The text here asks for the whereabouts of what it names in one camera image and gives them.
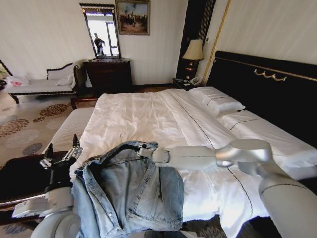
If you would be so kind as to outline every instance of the white bedsheet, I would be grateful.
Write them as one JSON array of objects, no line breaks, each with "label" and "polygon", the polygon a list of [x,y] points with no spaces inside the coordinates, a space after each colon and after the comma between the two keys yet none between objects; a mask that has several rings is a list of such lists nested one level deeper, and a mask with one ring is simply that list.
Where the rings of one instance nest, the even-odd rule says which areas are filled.
[{"label": "white bedsheet", "polygon": [[[126,140],[156,141],[161,147],[205,145],[217,149],[233,139],[229,130],[184,90],[103,94],[80,139],[84,150],[71,167],[71,175],[86,159]],[[179,173],[185,186],[184,221],[220,214],[230,238],[236,237],[245,221],[268,215],[257,192],[260,179],[237,167]]]}]

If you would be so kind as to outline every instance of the picture frame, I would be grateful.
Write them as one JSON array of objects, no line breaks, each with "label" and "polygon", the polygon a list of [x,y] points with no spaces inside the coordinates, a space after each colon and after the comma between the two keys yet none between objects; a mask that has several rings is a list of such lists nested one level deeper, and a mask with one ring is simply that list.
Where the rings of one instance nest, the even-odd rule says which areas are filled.
[{"label": "picture frame", "polygon": [[149,0],[116,0],[120,35],[150,34]]}]

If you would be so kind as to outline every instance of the bedside lamp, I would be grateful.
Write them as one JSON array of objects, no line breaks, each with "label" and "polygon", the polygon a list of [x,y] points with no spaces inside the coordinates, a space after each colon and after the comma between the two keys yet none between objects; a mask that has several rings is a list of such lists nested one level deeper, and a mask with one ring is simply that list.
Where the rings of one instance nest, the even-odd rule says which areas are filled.
[{"label": "bedside lamp", "polygon": [[194,66],[194,62],[196,60],[202,60],[204,58],[203,54],[203,40],[191,40],[188,46],[187,51],[185,52],[184,59],[193,60],[189,63],[189,65],[185,68],[187,76],[186,80],[192,79],[196,75],[196,67]]}]

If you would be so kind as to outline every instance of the gold wall trim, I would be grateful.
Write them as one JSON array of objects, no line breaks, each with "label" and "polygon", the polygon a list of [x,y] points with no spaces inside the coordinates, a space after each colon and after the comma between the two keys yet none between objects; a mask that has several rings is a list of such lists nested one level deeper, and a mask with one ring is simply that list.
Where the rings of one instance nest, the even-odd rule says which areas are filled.
[{"label": "gold wall trim", "polygon": [[267,75],[265,71],[263,71],[262,73],[258,73],[257,70],[258,69],[256,68],[253,72],[256,76],[263,76],[264,78],[272,78],[276,82],[284,82],[287,79],[287,76],[285,76],[284,78],[277,78],[275,74]]},{"label": "gold wall trim", "polygon": [[216,49],[216,45],[217,45],[217,43],[218,43],[218,39],[219,39],[221,30],[222,30],[224,21],[225,21],[225,19],[226,19],[227,13],[228,13],[228,9],[229,9],[230,3],[231,3],[231,0],[228,0],[226,9],[225,9],[224,14],[223,14],[223,16],[222,16],[221,24],[220,24],[220,26],[219,26],[216,39],[215,39],[215,41],[214,41],[214,44],[213,44],[213,47],[212,47],[212,51],[211,51],[211,54],[210,54],[210,56],[209,56],[209,60],[208,60],[208,63],[207,63],[207,66],[206,66],[206,69],[205,69],[205,72],[204,72],[203,85],[205,85],[205,83],[206,83],[206,75],[207,75],[207,72],[208,72],[208,69],[209,69],[211,60],[212,60],[213,53],[214,53],[214,51],[215,51],[215,49]]},{"label": "gold wall trim", "polygon": [[296,78],[302,78],[302,79],[307,79],[307,80],[310,80],[310,81],[317,82],[317,78],[310,78],[310,77],[306,77],[306,76],[299,75],[299,74],[289,73],[289,72],[285,72],[285,71],[281,71],[281,70],[277,70],[277,69],[273,69],[273,68],[266,68],[266,67],[262,67],[262,66],[258,66],[258,65],[250,64],[250,63],[243,63],[243,62],[240,62],[240,61],[226,59],[226,58],[222,58],[222,57],[215,57],[215,58],[216,59],[230,61],[230,62],[234,62],[234,63],[240,63],[240,64],[244,64],[244,65],[247,65],[247,66],[255,67],[255,68],[261,68],[261,69],[265,69],[265,70],[269,70],[269,71],[272,71],[272,72],[289,75],[289,76],[296,77]]}]

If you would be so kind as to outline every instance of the wall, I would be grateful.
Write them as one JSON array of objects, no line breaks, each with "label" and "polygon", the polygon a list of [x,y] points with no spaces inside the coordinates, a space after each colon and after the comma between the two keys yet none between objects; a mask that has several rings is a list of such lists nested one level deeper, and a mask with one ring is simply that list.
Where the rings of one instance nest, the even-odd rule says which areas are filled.
[{"label": "wall", "polygon": [[[212,40],[204,46],[200,77],[204,75],[226,2],[216,2],[207,33]],[[317,64],[316,25],[315,0],[232,0],[215,51]]]},{"label": "wall", "polygon": [[[93,58],[80,2],[114,0],[0,0],[0,58],[14,75],[46,77],[46,68]],[[131,58],[134,84],[171,83],[188,0],[152,0],[150,35],[119,35],[121,54]]]}]

